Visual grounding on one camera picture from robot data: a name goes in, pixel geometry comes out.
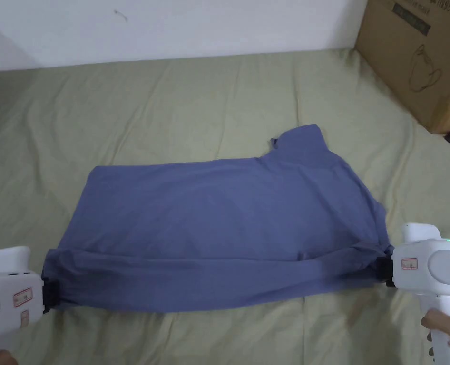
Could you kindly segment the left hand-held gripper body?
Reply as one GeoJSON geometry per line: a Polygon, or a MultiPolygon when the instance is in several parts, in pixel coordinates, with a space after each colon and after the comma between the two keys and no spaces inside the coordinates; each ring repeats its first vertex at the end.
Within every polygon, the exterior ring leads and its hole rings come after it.
{"type": "Polygon", "coordinates": [[[60,304],[59,282],[31,271],[29,258],[27,246],[0,249],[0,341],[60,304]]]}

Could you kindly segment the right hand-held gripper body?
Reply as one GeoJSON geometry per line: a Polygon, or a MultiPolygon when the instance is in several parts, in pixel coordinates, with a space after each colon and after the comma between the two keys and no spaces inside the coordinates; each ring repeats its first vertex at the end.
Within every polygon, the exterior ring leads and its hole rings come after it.
{"type": "Polygon", "coordinates": [[[424,313],[450,316],[450,239],[429,224],[407,223],[402,231],[403,244],[376,260],[377,278],[414,294],[424,313]]]}

